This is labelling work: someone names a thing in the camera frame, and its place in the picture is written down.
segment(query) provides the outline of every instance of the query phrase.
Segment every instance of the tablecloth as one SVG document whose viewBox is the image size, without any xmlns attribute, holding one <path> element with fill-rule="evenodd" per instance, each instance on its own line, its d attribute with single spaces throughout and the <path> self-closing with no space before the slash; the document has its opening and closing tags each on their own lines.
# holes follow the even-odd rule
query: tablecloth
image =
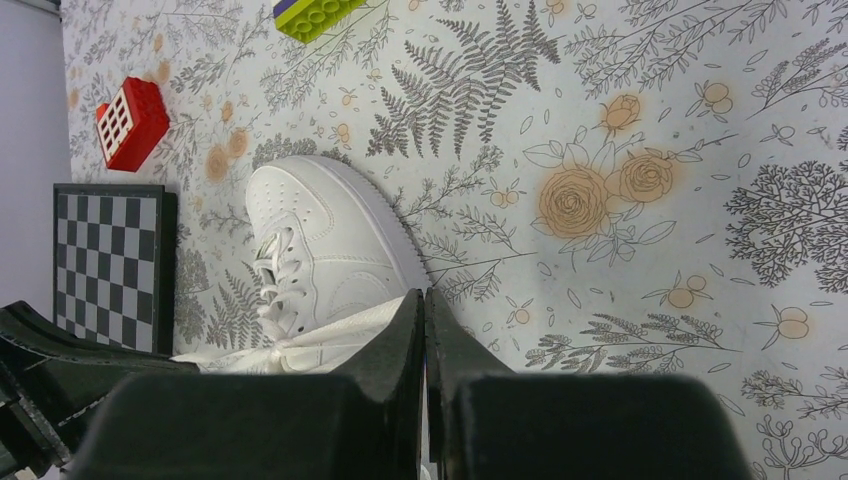
<svg viewBox="0 0 848 480">
<path fill-rule="evenodd" d="M 848 478 L 848 1 L 368 0 L 309 45 L 254 0 L 62 14 L 74 180 L 179 193 L 177 352 L 262 342 L 246 181 L 325 155 L 512 368 L 693 375 L 756 478 Z M 136 174 L 94 130 L 126 76 L 171 118 Z"/>
</svg>

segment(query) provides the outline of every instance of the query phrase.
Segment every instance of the shoe sole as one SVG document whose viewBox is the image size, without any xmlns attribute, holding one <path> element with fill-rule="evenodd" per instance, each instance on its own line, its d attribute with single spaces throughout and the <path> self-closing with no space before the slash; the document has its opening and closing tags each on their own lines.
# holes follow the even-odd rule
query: shoe sole
<svg viewBox="0 0 848 480">
<path fill-rule="evenodd" d="M 418 249 L 377 187 L 362 174 L 337 160 L 314 155 L 298 157 L 312 162 L 324 171 L 356 201 L 371 228 L 377 233 L 377 238 L 380 239 L 383 250 L 389 256 L 392 267 L 404 283 L 405 289 L 417 288 L 426 292 L 432 283 Z"/>
</svg>

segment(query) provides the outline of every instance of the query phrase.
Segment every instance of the chessboard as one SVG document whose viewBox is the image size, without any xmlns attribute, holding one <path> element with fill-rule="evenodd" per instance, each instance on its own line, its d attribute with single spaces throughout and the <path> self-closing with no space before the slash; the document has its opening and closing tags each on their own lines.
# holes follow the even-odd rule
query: chessboard
<svg viewBox="0 0 848 480">
<path fill-rule="evenodd" d="M 55 185 L 53 322 L 172 354 L 177 197 L 157 185 Z"/>
</svg>

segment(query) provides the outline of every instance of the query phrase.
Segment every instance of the checkered pattern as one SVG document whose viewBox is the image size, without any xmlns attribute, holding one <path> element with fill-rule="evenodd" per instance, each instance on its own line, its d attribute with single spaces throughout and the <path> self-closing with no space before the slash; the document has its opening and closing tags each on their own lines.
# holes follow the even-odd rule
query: checkered pattern
<svg viewBox="0 0 848 480">
<path fill-rule="evenodd" d="M 101 344 L 153 351 L 157 202 L 59 194 L 57 326 Z"/>
</svg>

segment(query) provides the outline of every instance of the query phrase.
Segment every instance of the green lego brick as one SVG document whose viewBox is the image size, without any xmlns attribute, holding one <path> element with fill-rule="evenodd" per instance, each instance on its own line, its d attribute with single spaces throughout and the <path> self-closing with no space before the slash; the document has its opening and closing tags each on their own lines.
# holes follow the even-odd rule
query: green lego brick
<svg viewBox="0 0 848 480">
<path fill-rule="evenodd" d="M 363 3 L 365 0 L 297 0 L 283 10 L 274 23 L 277 30 L 309 43 Z"/>
</svg>

